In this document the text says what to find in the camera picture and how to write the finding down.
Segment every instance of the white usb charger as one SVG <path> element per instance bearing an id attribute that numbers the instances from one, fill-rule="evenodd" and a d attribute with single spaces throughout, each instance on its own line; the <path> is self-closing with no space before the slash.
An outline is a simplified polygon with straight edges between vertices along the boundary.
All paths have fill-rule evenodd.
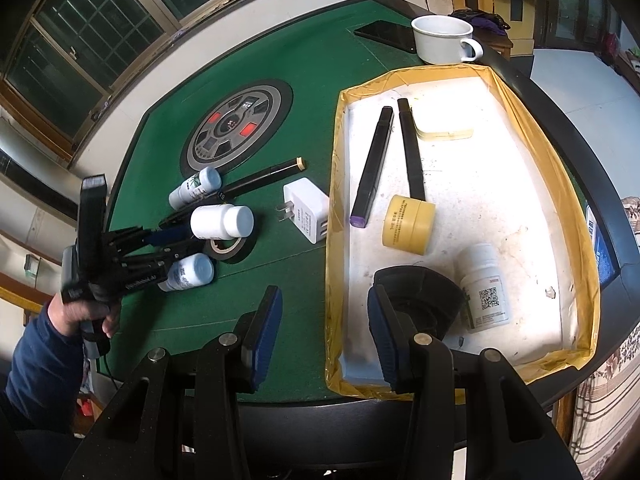
<path id="1" fill-rule="evenodd" d="M 315 244 L 326 238 L 329 197 L 308 178 L 300 178 L 282 187 L 284 204 L 280 221 L 289 218 L 308 240 Z"/>

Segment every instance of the red button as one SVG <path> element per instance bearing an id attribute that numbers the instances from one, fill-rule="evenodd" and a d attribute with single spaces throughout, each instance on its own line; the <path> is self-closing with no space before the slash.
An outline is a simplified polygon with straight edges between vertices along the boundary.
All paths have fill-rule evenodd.
<path id="1" fill-rule="evenodd" d="M 215 123 L 219 118 L 220 118 L 220 112 L 216 112 L 214 113 L 209 120 L 207 121 L 207 123 L 211 124 L 211 123 Z"/>
<path id="2" fill-rule="evenodd" d="M 255 124 L 255 123 L 247 124 L 247 126 L 245 126 L 242 129 L 242 131 L 240 132 L 240 135 L 242 135 L 243 137 L 250 136 L 254 132 L 256 126 L 257 126 L 257 124 Z"/>

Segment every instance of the qr code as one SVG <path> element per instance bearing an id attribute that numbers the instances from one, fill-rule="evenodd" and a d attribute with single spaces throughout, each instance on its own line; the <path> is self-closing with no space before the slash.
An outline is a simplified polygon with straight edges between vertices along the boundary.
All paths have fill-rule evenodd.
<path id="1" fill-rule="evenodd" d="M 494 286 L 481 290 L 480 303 L 482 304 L 482 310 L 491 306 L 500 306 L 500 300 L 498 299 L 498 289 Z"/>

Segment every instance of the window frame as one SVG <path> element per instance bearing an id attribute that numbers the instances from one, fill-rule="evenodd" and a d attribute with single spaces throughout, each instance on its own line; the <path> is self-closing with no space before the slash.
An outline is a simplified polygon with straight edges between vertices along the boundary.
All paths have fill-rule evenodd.
<path id="1" fill-rule="evenodd" d="M 587 52 L 597 52 L 602 43 L 604 35 L 608 30 L 609 23 L 609 1 L 602 0 L 601 16 L 598 22 L 598 39 L 595 42 L 586 41 L 585 31 L 589 18 L 589 0 L 578 0 L 578 13 L 576 19 L 576 38 L 559 38 L 556 36 L 558 28 L 559 0 L 547 0 L 546 27 L 543 30 L 543 38 L 540 42 L 542 48 L 559 48 L 567 50 L 583 50 Z"/>
<path id="2" fill-rule="evenodd" d="M 47 0 L 36 0 L 33 4 L 18 36 L 15 38 L 9 56 L 4 60 L 4 70 L 2 70 L 3 67 L 0 66 L 0 106 L 4 107 L 16 119 L 18 124 L 23 126 L 37 140 L 46 145 L 64 161 L 71 163 L 76 152 L 85 142 L 89 141 L 92 131 L 99 124 L 104 112 L 118 101 L 121 94 L 133 80 L 140 76 L 158 56 L 169 49 L 177 38 L 187 34 L 196 26 L 237 0 L 209 0 L 200 7 L 192 10 L 181 20 L 178 20 L 177 17 L 173 15 L 162 0 L 137 0 L 156 23 L 158 23 L 161 29 L 164 30 L 164 33 L 140 53 L 109 88 L 102 87 L 91 78 L 38 22 L 36 18 L 37 13 L 46 1 Z M 43 35 L 47 43 L 49 43 L 82 78 L 100 91 L 100 100 L 92 108 L 92 111 L 78 131 L 74 133 L 73 141 L 69 141 L 60 129 L 37 111 L 6 79 L 16 61 L 19 47 L 30 25 L 35 27 L 36 30 Z"/>

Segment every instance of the person's arm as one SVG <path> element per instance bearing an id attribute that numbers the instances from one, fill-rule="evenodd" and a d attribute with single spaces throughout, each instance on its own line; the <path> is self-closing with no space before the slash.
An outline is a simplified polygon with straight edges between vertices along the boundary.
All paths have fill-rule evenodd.
<path id="1" fill-rule="evenodd" d="M 82 382 L 82 320 L 105 317 L 102 329 L 111 337 L 117 330 L 120 305 L 78 301 L 63 305 L 60 294 L 30 322 L 14 351 L 6 386 L 6 400 L 32 429 L 68 433 Z"/>

